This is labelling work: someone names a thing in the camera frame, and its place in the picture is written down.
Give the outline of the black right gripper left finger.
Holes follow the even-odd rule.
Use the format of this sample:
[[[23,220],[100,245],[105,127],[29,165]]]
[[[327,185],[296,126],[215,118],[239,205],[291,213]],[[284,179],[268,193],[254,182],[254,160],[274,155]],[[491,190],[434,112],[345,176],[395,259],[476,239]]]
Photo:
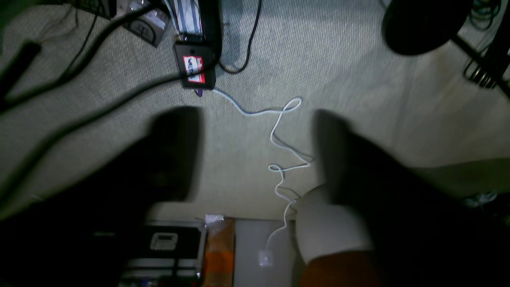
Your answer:
[[[202,119],[192,106],[153,118],[142,138],[97,171],[94,217],[103,224],[142,223],[159,204],[187,200],[202,152]]]

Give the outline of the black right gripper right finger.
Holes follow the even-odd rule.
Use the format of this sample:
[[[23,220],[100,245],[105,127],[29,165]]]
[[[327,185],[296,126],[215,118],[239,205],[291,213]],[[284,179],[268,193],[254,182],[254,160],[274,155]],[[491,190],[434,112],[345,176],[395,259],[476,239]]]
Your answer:
[[[375,251],[435,253],[439,230],[431,207],[438,191],[328,110],[313,116],[314,149],[333,204],[365,222]]]

